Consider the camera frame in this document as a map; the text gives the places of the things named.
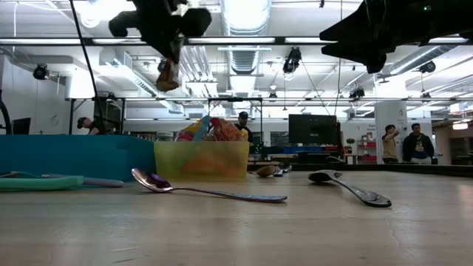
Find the metal spoon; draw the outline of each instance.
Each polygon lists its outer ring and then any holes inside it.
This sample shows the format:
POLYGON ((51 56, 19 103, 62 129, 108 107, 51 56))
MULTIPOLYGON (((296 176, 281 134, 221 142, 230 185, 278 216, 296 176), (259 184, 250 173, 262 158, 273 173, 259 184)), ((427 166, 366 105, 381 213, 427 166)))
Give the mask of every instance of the metal spoon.
POLYGON ((280 203, 287 199, 287 196, 257 196, 257 195, 245 195, 245 194, 235 194, 230 192, 221 192, 221 191, 209 191, 197 188, 184 188, 176 187, 173 188, 168 180, 158 176, 157 174, 147 174, 140 169, 132 169, 133 177, 147 189, 159 193, 166 193, 175 190, 187 190, 195 191, 201 193, 207 193, 222 197, 227 197, 235 200, 247 200, 254 202, 269 202, 269 203, 280 203))
POLYGON ((358 188, 354 185, 350 185, 348 183, 345 183, 338 178, 341 177, 342 173, 339 171, 334 171, 334 170, 319 170, 316 171, 313 174, 309 175, 309 180, 320 183, 320 182, 327 182, 327 181, 333 181, 335 183, 338 183, 339 185, 345 187, 348 189, 351 193, 353 193, 359 200, 361 200, 362 203, 371 206, 371 207, 378 207, 378 208, 387 208, 391 207, 391 200, 388 198, 377 194, 372 191, 368 191, 363 188, 358 188))

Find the yellow plastic bin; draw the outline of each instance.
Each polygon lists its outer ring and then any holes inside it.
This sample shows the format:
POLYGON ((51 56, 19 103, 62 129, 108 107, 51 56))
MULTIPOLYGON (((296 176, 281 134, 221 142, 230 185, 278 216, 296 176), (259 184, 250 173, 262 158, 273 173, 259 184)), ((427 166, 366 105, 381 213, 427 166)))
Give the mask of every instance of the yellow plastic bin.
POLYGON ((246 181, 245 141, 155 142, 157 173, 175 181, 246 181))

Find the black screen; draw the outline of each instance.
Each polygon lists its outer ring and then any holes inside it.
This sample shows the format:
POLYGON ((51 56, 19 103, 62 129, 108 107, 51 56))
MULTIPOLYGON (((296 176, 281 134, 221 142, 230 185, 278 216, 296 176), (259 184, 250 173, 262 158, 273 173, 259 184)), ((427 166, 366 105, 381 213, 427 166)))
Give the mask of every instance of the black screen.
POLYGON ((289 142, 337 145, 335 115, 289 115, 289 142))
POLYGON ((12 121, 13 134, 29 134, 31 118, 22 118, 12 121))

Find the man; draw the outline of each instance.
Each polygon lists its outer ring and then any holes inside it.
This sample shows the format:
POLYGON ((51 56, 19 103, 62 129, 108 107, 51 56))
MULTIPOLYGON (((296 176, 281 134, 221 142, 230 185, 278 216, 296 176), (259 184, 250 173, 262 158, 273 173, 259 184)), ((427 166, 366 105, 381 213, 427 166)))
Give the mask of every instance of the man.
POLYGON ((102 121, 95 120, 92 121, 88 117, 81 117, 77 120, 77 128, 78 129, 88 129, 89 135, 99 135, 99 134, 106 134, 106 129, 102 121))
POLYGON ((434 156, 432 141, 421 133, 421 125, 412 124, 412 133, 404 139, 403 160, 406 162, 430 165, 434 156))
POLYGON ((387 125, 384 131, 386 134, 381 138, 383 140, 383 161, 384 163, 398 163, 395 137, 399 135, 399 130, 396 130, 394 125, 387 125))
POLYGON ((250 146, 253 145, 253 133, 251 133, 251 130, 246 126, 248 122, 248 113, 247 112, 240 112, 238 115, 238 123, 235 124, 235 126, 242 131, 243 129, 246 130, 248 133, 248 142, 250 143, 250 146))

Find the cap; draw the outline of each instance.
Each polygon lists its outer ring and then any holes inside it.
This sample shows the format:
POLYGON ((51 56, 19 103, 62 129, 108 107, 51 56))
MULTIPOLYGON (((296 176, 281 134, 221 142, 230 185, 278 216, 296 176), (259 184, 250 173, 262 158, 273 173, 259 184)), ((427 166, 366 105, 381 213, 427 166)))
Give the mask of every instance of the cap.
POLYGON ((248 113, 247 112, 240 112, 238 117, 243 118, 243 119, 248 119, 248 113))
POLYGON ((82 129, 84 126, 82 126, 82 124, 84 123, 84 120, 86 120, 87 117, 81 117, 79 119, 77 119, 77 128, 78 129, 82 129))

